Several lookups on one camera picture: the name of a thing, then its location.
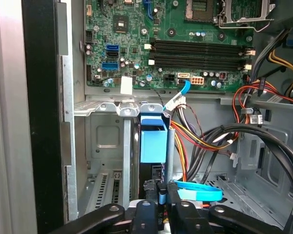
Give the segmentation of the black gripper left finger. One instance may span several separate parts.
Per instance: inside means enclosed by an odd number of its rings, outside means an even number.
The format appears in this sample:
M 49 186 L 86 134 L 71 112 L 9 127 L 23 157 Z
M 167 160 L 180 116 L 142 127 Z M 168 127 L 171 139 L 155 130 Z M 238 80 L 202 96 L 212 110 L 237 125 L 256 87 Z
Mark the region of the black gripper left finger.
M 53 230 L 52 234 L 156 234 L 158 233 L 157 182 L 143 184 L 145 200 L 129 207 L 111 203 Z

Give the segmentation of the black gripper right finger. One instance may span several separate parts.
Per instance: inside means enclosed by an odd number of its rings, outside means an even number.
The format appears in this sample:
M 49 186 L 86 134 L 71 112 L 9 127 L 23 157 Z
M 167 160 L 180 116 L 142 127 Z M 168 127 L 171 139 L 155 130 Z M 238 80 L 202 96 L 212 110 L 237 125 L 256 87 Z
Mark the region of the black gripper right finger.
M 277 226 L 267 224 L 225 205 L 198 210 L 182 201 L 177 184 L 167 184 L 167 214 L 173 234 L 282 234 Z

